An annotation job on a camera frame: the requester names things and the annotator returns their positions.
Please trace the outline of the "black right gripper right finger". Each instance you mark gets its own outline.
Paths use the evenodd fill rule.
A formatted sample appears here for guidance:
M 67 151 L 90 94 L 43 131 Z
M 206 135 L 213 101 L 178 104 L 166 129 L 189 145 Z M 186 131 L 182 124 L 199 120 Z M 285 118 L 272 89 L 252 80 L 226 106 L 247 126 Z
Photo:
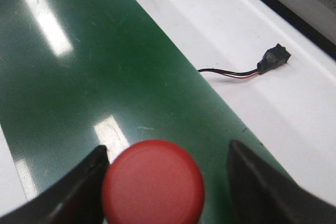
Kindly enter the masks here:
M 240 141 L 230 142 L 227 172 L 238 223 L 335 223 L 335 206 L 302 189 Z

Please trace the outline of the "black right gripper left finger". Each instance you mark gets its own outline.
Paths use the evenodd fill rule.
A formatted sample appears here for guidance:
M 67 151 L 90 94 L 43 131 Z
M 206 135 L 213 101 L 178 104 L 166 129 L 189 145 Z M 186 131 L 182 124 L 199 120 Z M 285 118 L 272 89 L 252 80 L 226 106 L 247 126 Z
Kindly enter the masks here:
M 97 146 L 74 169 L 36 198 L 1 217 L 1 223 L 103 223 L 101 187 L 109 166 Z

